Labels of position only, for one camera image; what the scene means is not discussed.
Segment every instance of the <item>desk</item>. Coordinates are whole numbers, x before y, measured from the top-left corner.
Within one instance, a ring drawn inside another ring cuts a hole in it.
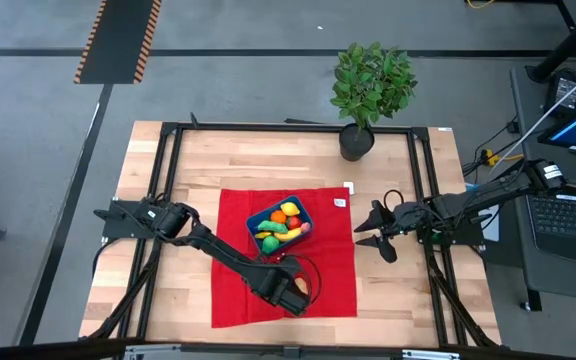
[[[540,105],[546,98],[547,84],[537,84],[528,79],[522,68],[511,71],[511,82],[517,119],[521,133],[528,131],[543,114]],[[559,165],[566,179],[576,184],[576,155],[565,148],[539,144],[536,137],[526,139],[522,144],[527,159],[544,158]],[[534,244],[532,226],[528,215],[525,197],[507,205],[508,214],[500,214],[500,224],[504,229],[514,228],[504,236],[501,243],[513,246],[513,238],[518,244],[523,258],[524,278],[529,289],[576,297],[576,262],[562,259],[538,250]]]
[[[135,123],[117,187],[117,196],[121,199],[139,200],[146,194],[160,128],[160,122]],[[464,191],[452,132],[432,128],[429,136],[440,191]],[[417,145],[423,164],[421,144]],[[168,163],[167,156],[169,152],[164,156],[164,164]],[[163,178],[166,169],[161,173]],[[350,198],[353,227],[367,218],[370,201],[381,200],[388,189],[401,190],[406,200],[415,198],[406,137],[396,134],[376,134],[376,144],[370,153],[359,162],[351,163],[339,155],[336,133],[184,130],[176,173],[173,201],[195,207],[202,222],[213,230],[217,228],[220,192],[226,188],[317,188],[353,181],[356,192]],[[424,188],[429,194],[427,181]],[[353,234],[353,237],[358,240],[366,234]],[[282,319],[222,329],[210,326],[211,259],[195,249],[164,245],[147,339],[436,347],[422,247],[414,235],[400,236],[393,242],[399,255],[394,264],[383,261],[375,248],[355,248],[358,317]],[[120,240],[101,255],[81,335],[96,330],[123,296],[134,247],[134,240]],[[499,342],[481,260],[467,247],[453,247],[452,253],[461,300],[488,336]],[[136,304],[129,335],[135,333],[139,300]],[[454,342],[450,307],[445,301],[443,309],[449,325],[448,335]]]

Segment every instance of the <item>red cloth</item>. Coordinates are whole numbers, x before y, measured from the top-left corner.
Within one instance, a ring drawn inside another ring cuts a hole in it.
[[[309,257],[322,278],[321,295],[302,317],[357,316],[355,255],[350,224],[350,199],[347,188],[278,191],[222,190],[219,200],[217,236],[249,258],[259,250],[246,228],[246,219],[276,203],[296,195],[312,218],[314,229],[288,254]],[[334,199],[346,200],[337,207]],[[313,295],[317,275],[306,261],[299,260],[310,276]],[[267,304],[250,292],[241,277],[221,263],[212,262],[212,327],[227,327],[252,322],[292,317],[281,307]]]

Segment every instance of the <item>gray carpet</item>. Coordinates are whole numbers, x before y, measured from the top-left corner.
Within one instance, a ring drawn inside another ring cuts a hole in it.
[[[0,47],[81,47],[97,6],[0,0]],[[461,0],[167,0],[154,48],[337,48],[380,40],[409,49],[548,49],[567,32],[548,5],[475,11]],[[114,195],[133,121],[188,120],[193,111],[200,121],[340,122],[328,102],[334,61],[151,58],[142,84],[115,86],[38,341],[77,336],[103,225],[92,210]],[[101,90],[72,84],[77,62],[0,58],[0,226],[9,230],[0,241],[0,346],[12,341]],[[417,96],[383,123],[452,127],[462,162],[470,161],[514,115],[508,72],[529,63],[414,59]],[[503,134],[492,147],[511,139]],[[517,307],[525,296],[517,270],[489,267],[489,284],[506,345],[576,355],[576,299],[545,295],[545,311],[528,314]]]

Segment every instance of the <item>potted plant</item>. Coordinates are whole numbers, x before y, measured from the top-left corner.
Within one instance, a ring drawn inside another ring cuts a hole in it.
[[[352,43],[339,53],[334,72],[336,96],[330,102],[340,108],[340,119],[355,120],[339,134],[341,156],[357,161],[375,143],[370,124],[376,124],[380,115],[392,119],[393,112],[408,106],[417,81],[406,53],[397,48],[384,51],[378,42],[366,49]]]

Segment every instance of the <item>keyboard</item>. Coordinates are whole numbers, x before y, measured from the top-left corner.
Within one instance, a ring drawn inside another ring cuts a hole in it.
[[[576,201],[530,196],[535,232],[576,237]]]

